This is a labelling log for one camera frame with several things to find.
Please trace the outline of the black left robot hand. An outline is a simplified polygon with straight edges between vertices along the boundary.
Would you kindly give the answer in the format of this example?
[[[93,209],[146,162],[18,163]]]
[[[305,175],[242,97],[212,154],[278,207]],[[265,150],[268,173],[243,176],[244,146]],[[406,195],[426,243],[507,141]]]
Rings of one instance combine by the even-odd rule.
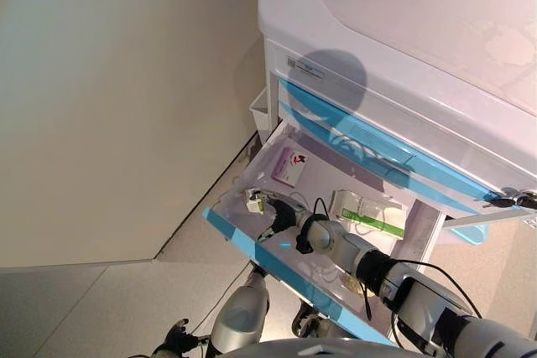
[[[183,357],[185,353],[195,348],[208,345],[210,336],[196,336],[186,331],[186,325],[189,320],[187,318],[176,322],[168,331],[164,338],[164,342],[159,345],[151,358],[178,358]]]

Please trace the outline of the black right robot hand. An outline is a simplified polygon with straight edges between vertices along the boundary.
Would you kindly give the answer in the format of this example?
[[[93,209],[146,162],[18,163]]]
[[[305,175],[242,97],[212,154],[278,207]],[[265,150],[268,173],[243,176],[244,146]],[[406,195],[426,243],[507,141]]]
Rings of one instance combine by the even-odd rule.
[[[272,223],[258,236],[257,243],[263,243],[290,227],[302,227],[311,215],[310,210],[304,204],[290,196],[273,191],[259,191],[257,197],[262,201],[265,210],[269,207],[274,210]]]

